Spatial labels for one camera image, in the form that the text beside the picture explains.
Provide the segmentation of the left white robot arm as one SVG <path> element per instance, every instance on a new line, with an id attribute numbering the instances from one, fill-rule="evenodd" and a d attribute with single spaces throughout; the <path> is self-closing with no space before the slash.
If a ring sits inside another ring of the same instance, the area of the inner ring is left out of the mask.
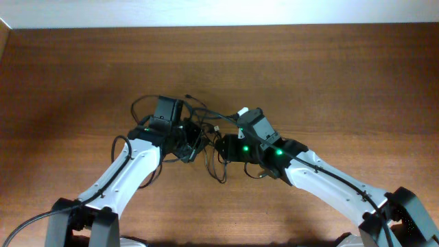
<path id="1" fill-rule="evenodd" d="M 183 99 L 158 97 L 153 115 L 137 121 L 122 136 L 124 147 L 110 167 L 76 200 L 59 199 L 52 207 L 46 246 L 144 246 L 122 237 L 119 219 L 134 194 L 149 186 L 166 156 L 190 163 L 202 150 L 202 129 L 182 110 L 192 111 Z"/>

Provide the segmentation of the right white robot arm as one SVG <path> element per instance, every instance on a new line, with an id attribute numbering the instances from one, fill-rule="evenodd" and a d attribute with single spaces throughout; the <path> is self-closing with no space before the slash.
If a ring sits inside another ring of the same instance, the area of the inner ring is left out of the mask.
<path id="1" fill-rule="evenodd" d="M 438 245 L 438 227 L 409 189 L 389 192 L 345 174 L 306 145 L 282 138 L 259 108 L 242 108 L 224 120 L 239 130 L 227 143 L 235 147 L 236 161 L 256 163 L 271 177 L 313 194 L 358 228 L 340 246 Z"/>

